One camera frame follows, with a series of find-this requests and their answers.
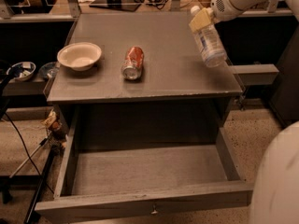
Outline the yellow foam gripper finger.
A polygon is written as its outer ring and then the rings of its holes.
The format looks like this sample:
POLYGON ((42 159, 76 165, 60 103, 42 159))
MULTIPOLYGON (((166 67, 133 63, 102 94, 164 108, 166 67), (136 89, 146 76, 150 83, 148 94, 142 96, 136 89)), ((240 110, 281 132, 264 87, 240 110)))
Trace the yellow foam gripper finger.
POLYGON ((192 20, 189 26, 193 33, 200 31, 213 23, 214 14, 210 7, 192 7, 192 20))

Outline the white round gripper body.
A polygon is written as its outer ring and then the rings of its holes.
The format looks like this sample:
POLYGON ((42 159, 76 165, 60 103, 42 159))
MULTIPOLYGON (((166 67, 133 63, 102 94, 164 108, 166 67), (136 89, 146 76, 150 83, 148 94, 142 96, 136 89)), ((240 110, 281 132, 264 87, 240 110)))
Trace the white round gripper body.
POLYGON ((230 21, 245 11, 244 0, 211 0, 210 6, 216 21, 230 21))

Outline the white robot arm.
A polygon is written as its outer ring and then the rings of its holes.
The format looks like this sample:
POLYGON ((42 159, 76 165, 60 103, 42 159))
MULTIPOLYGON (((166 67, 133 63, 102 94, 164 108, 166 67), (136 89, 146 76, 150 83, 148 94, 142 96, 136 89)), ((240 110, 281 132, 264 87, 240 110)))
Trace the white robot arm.
MULTIPOLYGON (((192 7, 194 34, 217 22, 230 21, 267 0, 211 0, 192 7)), ((299 0, 284 0, 299 19, 299 0)), ((299 224, 299 122, 281 131, 261 160, 251 198, 249 224, 299 224)))

